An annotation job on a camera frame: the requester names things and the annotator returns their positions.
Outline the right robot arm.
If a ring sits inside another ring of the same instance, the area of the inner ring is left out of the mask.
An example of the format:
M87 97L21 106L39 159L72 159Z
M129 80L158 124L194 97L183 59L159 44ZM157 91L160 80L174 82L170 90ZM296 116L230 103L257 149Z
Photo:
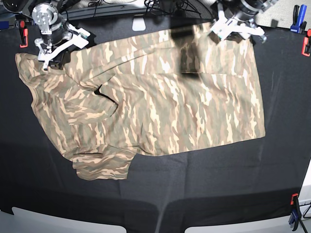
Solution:
M70 46L82 49L89 43L90 33L77 29L61 15L61 0L4 0L2 3L7 11L28 17L39 27L41 37L35 40L35 45L39 48L38 60L43 63L44 70L50 63L54 66L62 62L56 57Z

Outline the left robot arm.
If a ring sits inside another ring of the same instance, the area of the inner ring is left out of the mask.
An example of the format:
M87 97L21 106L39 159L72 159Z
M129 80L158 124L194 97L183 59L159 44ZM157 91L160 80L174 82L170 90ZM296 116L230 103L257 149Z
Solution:
M276 0L217 0L214 3L217 16L210 29L222 41L237 33L245 40L252 35L258 36L265 43L265 31L257 25L255 16L276 3Z

